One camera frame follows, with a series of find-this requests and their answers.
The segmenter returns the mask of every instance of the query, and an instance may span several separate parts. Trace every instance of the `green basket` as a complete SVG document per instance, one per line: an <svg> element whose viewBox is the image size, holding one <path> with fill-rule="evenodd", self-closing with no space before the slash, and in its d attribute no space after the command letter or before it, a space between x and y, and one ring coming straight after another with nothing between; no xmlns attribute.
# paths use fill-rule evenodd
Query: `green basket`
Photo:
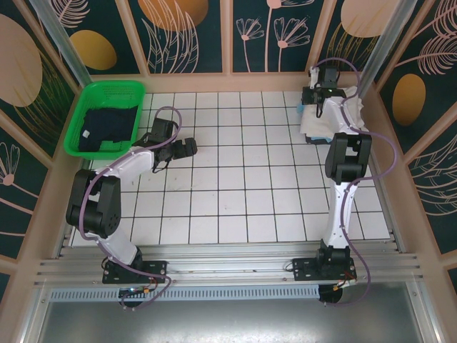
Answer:
<svg viewBox="0 0 457 343"><path fill-rule="evenodd" d="M98 81L86 86L81 92L65 136L64 148L66 153L85 159L116 159L125 154L136 141L145 93L143 84L137 81ZM106 107L130 109L135 106L138 106L138 111L130 141L117 143L103 141L98 151L79 151L79 136L88 109Z"/></svg>

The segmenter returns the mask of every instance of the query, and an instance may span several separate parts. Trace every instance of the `metal pole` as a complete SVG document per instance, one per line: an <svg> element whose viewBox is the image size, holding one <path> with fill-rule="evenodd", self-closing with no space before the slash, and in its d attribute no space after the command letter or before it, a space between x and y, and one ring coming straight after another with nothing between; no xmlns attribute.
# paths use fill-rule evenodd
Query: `metal pole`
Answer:
<svg viewBox="0 0 457 343"><path fill-rule="evenodd" d="M413 13L416 2L417 0L400 0L398 2L393 16L388 21L383 34L379 37L379 40L363 69L360 87L361 98L363 98L368 91L368 88L372 84L389 51L392 49L397 37L400 35L402 28L408 21L411 13Z"/></svg>
<svg viewBox="0 0 457 343"><path fill-rule="evenodd" d="M57 19L57 16L51 7L51 3L43 0L30 0L30 3L34 7L41 22L46 27L52 40L59 48L59 51L62 53L66 63L70 66L74 76L78 79L80 85L85 87L92 83L91 76L79 58L73 44L70 42L69 35Z"/></svg>

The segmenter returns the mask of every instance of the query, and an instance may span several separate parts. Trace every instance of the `yellow circle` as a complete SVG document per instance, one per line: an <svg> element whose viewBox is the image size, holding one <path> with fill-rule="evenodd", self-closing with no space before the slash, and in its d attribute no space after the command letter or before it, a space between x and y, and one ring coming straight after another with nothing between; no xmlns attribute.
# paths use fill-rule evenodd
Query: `yellow circle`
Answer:
<svg viewBox="0 0 457 343"><path fill-rule="evenodd" d="M401 126L414 123L426 100L426 85L415 74L407 74L398 81L393 91L393 117Z"/></svg>
<svg viewBox="0 0 457 343"><path fill-rule="evenodd" d="M40 51L26 30L0 14L0 99L17 107L35 101L43 69Z"/></svg>
<svg viewBox="0 0 457 343"><path fill-rule="evenodd" d="M354 37L369 38L383 33L400 0L345 0L341 25Z"/></svg>
<svg viewBox="0 0 457 343"><path fill-rule="evenodd" d="M208 0L138 0L138 3L152 24L167 31L188 29L185 13L191 17L194 26L199 25L208 13Z"/></svg>
<svg viewBox="0 0 457 343"><path fill-rule="evenodd" d="M72 34L70 40L84 65L89 68L107 70L117 62L116 50L98 32L81 30Z"/></svg>

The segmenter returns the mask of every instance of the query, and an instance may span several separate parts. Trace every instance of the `white cloth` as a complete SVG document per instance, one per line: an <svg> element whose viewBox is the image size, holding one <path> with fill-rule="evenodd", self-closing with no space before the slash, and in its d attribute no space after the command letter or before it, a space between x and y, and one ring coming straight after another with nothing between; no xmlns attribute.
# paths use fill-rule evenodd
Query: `white cloth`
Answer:
<svg viewBox="0 0 457 343"><path fill-rule="evenodd" d="M352 86L343 90L346 93L346 96L351 96L356 92L357 87ZM354 98L349 99L346 102L346 105L356 126L359 129L364 129L365 123L360 115L360 110L363 108L361 99L359 99L358 96L355 96ZM305 105L303 116L301 117L300 133L305 134L309 138L328 138L332 140L335 132L332 132L328 118L326 118L324 114L321 118L317 118L316 110L316 105Z"/></svg>

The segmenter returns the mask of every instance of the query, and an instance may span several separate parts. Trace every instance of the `white tile floor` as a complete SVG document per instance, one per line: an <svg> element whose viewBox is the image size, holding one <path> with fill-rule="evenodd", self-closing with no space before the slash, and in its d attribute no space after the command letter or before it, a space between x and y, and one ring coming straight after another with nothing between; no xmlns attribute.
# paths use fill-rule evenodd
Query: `white tile floor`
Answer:
<svg viewBox="0 0 457 343"><path fill-rule="evenodd" d="M122 184L120 228L142 246L321 239L328 146L299 134L299 101L300 92L147 94L138 137L158 108L174 105L183 115L179 138L194 136L199 152ZM170 111L160 117L177 121ZM350 237L389 238L373 182L356 192ZM72 234L71 244L92 243Z"/></svg>

